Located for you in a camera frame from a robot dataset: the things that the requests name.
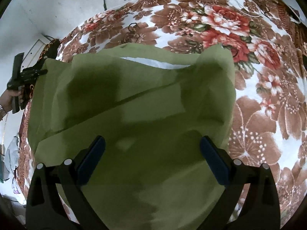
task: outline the wrist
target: wrist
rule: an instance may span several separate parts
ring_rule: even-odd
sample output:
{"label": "wrist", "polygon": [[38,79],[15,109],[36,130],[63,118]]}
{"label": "wrist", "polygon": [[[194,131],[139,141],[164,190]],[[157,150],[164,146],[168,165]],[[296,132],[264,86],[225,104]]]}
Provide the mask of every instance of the wrist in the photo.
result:
{"label": "wrist", "polygon": [[2,107],[3,111],[5,112],[5,114],[7,114],[9,112],[8,108],[7,108],[6,99],[3,96],[0,97],[0,106]]}
{"label": "wrist", "polygon": [[2,120],[6,114],[7,114],[6,111],[3,109],[2,105],[0,104],[0,120]]}

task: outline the pink flower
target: pink flower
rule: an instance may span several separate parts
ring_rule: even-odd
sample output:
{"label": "pink flower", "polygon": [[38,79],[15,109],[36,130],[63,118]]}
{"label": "pink flower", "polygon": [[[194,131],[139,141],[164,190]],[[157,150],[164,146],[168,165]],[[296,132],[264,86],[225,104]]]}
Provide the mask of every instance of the pink flower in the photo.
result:
{"label": "pink flower", "polygon": [[[280,81],[278,86],[280,86],[282,92],[278,92],[276,96],[261,89],[261,84],[268,81],[270,75],[279,77],[275,80]],[[288,139],[289,136],[292,136],[296,140],[300,139],[301,132],[306,129],[306,103],[305,96],[300,90],[295,76],[284,68],[271,70],[268,67],[263,67],[257,76],[259,83],[256,87],[260,88],[259,96],[266,101],[271,100],[276,107],[271,118],[279,124],[282,138]]]}
{"label": "pink flower", "polygon": [[200,33],[198,31],[191,29],[191,28],[188,28],[188,27],[184,27],[182,30],[180,30],[179,32],[176,33],[176,35],[180,35],[180,36],[183,36],[183,35],[193,36],[195,34],[200,34]]}
{"label": "pink flower", "polygon": [[265,99],[262,100],[261,107],[265,108],[265,114],[269,117],[272,118],[272,114],[275,113],[276,106],[272,104],[271,100],[266,101]]}
{"label": "pink flower", "polygon": [[264,81],[260,83],[265,89],[271,91],[271,94],[275,96],[277,92],[282,93],[282,88],[280,87],[280,79],[277,75],[269,74],[268,77],[264,77]]}
{"label": "pink flower", "polygon": [[182,13],[181,21],[185,23],[195,23],[200,20],[200,16],[193,11],[185,11]]}
{"label": "pink flower", "polygon": [[280,58],[277,51],[273,48],[271,43],[263,41],[262,39],[251,36],[250,44],[247,44],[248,49],[254,52],[260,63],[266,67],[276,70],[280,68]]}
{"label": "pink flower", "polygon": [[233,33],[226,35],[214,29],[210,29],[202,32],[200,37],[203,39],[203,46],[205,48],[218,43],[221,43],[224,46],[231,46],[230,50],[234,63],[239,61],[248,61],[249,50],[246,43],[241,40],[240,36]]}
{"label": "pink flower", "polygon": [[249,36],[249,19],[230,9],[206,5],[206,16],[201,17],[202,23],[211,25],[217,31],[230,35],[234,33],[241,36]]}

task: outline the blue gripper pad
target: blue gripper pad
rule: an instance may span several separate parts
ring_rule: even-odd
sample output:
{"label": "blue gripper pad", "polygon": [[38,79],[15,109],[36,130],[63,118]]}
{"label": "blue gripper pad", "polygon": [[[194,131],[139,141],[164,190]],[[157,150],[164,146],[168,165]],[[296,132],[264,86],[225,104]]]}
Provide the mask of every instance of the blue gripper pad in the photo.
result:
{"label": "blue gripper pad", "polygon": [[222,157],[217,151],[217,147],[209,137],[202,137],[200,142],[201,153],[206,159],[212,173],[217,182],[225,187],[230,184],[229,175],[230,170]]}
{"label": "blue gripper pad", "polygon": [[100,161],[106,149],[106,142],[102,136],[97,136],[91,143],[87,154],[76,169],[78,186],[88,183],[92,173],[94,172],[98,162]]}

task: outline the red flower pattern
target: red flower pattern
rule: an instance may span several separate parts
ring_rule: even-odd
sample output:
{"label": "red flower pattern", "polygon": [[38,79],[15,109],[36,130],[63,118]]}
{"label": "red flower pattern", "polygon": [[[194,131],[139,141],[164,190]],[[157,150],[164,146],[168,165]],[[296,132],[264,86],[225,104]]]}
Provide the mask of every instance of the red flower pattern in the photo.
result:
{"label": "red flower pattern", "polygon": [[202,32],[200,37],[203,39],[203,45],[205,48],[221,43],[224,46],[231,46],[231,53],[233,61],[248,61],[248,54],[250,51],[244,41],[241,40],[240,36],[230,33],[230,35],[223,34],[217,30],[211,29]]}
{"label": "red flower pattern", "polygon": [[253,36],[251,43],[248,44],[248,49],[255,53],[260,63],[274,70],[280,68],[281,64],[279,55],[272,44]]}
{"label": "red flower pattern", "polygon": [[212,28],[226,35],[234,33],[248,36],[250,32],[249,19],[245,16],[220,6],[206,5],[204,10],[207,15],[201,17],[202,23],[211,25]]}

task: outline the human hand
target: human hand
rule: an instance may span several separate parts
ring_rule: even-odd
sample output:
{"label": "human hand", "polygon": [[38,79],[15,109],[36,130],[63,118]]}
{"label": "human hand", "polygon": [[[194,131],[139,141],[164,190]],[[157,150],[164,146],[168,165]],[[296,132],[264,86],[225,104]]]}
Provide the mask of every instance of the human hand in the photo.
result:
{"label": "human hand", "polygon": [[4,93],[0,97],[0,105],[4,109],[6,113],[12,110],[12,99],[13,97],[20,96],[22,94],[21,91],[13,91],[13,90],[5,90]]}

